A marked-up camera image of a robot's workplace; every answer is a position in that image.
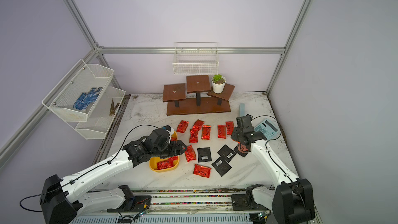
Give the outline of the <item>eleventh red tea bag packet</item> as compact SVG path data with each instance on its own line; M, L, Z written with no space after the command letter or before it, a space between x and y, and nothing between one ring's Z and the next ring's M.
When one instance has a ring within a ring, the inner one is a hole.
M174 161L176 161L176 160L178 160L178 159L179 159L178 156L174 156L174 157L168 158L168 160L169 160L171 163L173 163Z

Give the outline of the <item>yellow plastic storage box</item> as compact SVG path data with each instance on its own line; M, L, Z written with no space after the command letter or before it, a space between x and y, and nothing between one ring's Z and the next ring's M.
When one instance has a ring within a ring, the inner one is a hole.
M155 172L164 172L175 169L178 165L178 146L177 133L174 131L170 136L170 143L167 144L166 138L155 138L150 135L152 148L151 152L155 154L149 160L150 168Z

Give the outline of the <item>black tea bag packet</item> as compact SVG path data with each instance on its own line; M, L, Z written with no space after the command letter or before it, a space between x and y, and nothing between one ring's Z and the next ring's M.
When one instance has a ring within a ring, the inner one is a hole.
M211 165L221 177L223 177L227 172L232 169L232 167L223 157L219 157Z
M210 161L212 161L210 147L198 148L198 162Z
M227 145L223 145L217 153L228 163L236 156L236 152Z

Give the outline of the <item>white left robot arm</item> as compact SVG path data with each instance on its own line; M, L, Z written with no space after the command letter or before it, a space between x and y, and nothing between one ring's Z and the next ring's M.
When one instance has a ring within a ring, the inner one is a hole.
M158 141L161 143L160 148L154 146L152 139L145 136L124 145L105 162L97 163L71 176L60 178L53 175L47 178L39 200L45 222L69 224L80 215L100 210L128 212L143 209L127 185L94 193L91 190L111 177L148 162L153 157L176 157L188 149L181 140L159 138Z

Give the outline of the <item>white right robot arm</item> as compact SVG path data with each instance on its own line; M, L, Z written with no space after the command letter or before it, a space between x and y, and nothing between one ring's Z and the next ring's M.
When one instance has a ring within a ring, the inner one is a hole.
M309 223L315 219L313 187L309 180L293 173L270 147L270 141L281 137L277 120L265 115L252 125L253 116L237 117L231 138L238 147L246 148L263 165L270 176L271 186L256 184L247 187L243 206L268 209L279 224Z

